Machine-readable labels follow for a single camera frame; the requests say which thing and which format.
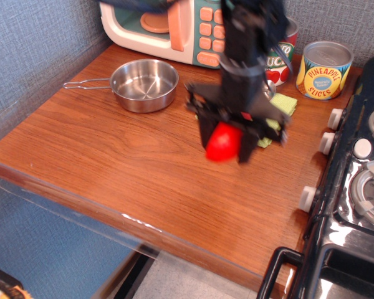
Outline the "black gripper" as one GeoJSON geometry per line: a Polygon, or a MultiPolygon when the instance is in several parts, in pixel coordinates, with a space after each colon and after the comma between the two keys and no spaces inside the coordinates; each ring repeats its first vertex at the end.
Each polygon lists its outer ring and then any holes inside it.
{"type": "MultiPolygon", "coordinates": [[[[276,120],[285,120],[281,112],[277,112],[275,108],[271,108],[266,103],[268,99],[262,91],[266,81],[264,71],[258,66],[248,69],[223,65],[219,84],[190,82],[186,85],[189,93],[186,106],[187,109],[195,113],[188,106],[188,102],[195,98],[215,109],[223,120],[227,120],[230,116],[239,117],[241,115],[244,118],[274,116],[276,120]]],[[[219,120],[198,114],[198,123],[201,144],[206,149],[219,120]]],[[[237,156],[239,164],[249,161],[261,139],[261,132],[258,129],[243,131],[237,156]]]]}

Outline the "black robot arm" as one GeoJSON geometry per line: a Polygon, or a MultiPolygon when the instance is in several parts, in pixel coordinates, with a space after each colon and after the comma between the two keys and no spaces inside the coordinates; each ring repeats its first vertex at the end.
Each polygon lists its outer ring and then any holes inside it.
{"type": "Polygon", "coordinates": [[[266,60],[290,22],[282,1],[100,1],[105,33],[119,46],[219,69],[219,83],[190,82],[187,108],[198,118],[211,161],[245,163],[263,139],[285,141],[290,116],[266,97],[266,60]]]}

